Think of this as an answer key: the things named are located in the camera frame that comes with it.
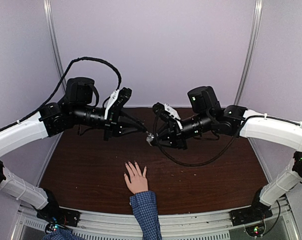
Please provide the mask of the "clear nail polish bottle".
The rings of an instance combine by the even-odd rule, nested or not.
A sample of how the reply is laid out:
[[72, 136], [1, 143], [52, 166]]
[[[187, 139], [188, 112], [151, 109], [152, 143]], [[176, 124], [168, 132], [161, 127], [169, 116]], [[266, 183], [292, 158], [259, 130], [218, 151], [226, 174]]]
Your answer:
[[154, 135], [153, 135], [152, 133], [149, 132], [149, 133], [147, 134], [146, 141], [148, 142], [148, 144], [149, 144], [151, 147], [153, 146], [153, 144], [152, 144], [153, 140], [154, 140]]

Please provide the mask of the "mannequin hand with painted nails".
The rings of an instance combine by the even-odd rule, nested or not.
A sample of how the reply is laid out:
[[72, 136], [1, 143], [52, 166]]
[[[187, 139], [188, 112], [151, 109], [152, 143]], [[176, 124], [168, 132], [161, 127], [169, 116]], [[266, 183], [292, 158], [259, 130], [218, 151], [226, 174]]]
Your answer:
[[147, 166], [141, 170], [137, 162], [131, 163], [128, 161], [125, 163], [125, 167], [128, 173], [124, 174], [124, 180], [128, 189], [134, 195], [149, 191], [148, 180], [146, 177]]

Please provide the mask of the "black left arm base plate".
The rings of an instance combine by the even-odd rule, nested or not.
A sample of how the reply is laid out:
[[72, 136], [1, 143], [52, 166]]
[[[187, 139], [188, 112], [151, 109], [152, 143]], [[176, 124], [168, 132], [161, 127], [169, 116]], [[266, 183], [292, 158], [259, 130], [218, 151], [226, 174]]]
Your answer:
[[60, 208], [57, 211], [47, 211], [36, 209], [37, 217], [45, 220], [50, 224], [57, 224], [62, 227], [77, 227], [80, 218], [80, 212], [75, 210], [69, 210]]

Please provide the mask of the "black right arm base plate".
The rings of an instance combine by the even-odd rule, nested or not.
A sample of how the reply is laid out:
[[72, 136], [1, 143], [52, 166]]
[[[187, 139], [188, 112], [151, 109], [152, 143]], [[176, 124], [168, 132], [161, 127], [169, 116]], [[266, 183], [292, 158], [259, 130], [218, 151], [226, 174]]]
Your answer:
[[258, 209], [251, 206], [230, 211], [233, 226], [261, 222], [265, 218], [272, 216], [273, 213], [270, 209]]

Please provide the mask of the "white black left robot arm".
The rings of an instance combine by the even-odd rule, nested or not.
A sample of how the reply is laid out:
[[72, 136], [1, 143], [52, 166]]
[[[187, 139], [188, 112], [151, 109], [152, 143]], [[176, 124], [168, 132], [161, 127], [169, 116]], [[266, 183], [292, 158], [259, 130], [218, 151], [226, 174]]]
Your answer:
[[[128, 102], [132, 90], [124, 87], [115, 90], [105, 108], [92, 105], [92, 97], [99, 99], [94, 80], [76, 77], [67, 81], [66, 93], [59, 102], [44, 105], [30, 117], [0, 131], [0, 158], [28, 143], [53, 137], [76, 125], [87, 126], [89, 130], [102, 129], [103, 139], [120, 137], [132, 133], [146, 132], [144, 124], [126, 114], [122, 108]], [[54, 197], [48, 191], [36, 187], [15, 176], [0, 161], [0, 191], [17, 200], [29, 203], [52, 222], [63, 217]]]

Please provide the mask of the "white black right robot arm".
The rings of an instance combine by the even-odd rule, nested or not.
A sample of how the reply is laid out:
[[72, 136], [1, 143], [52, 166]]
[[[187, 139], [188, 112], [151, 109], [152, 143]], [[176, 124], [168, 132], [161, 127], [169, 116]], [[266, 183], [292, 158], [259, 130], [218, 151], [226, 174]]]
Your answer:
[[238, 105], [220, 106], [211, 86], [190, 90], [188, 98], [194, 116], [181, 119], [168, 104], [156, 103], [153, 132], [147, 141], [161, 151], [167, 148], [187, 149], [187, 139], [211, 131], [232, 138], [253, 138], [290, 147], [295, 150], [286, 168], [269, 184], [257, 191], [256, 199], [247, 209], [247, 217], [257, 221], [279, 197], [302, 181], [302, 121], [292, 121], [258, 113]]

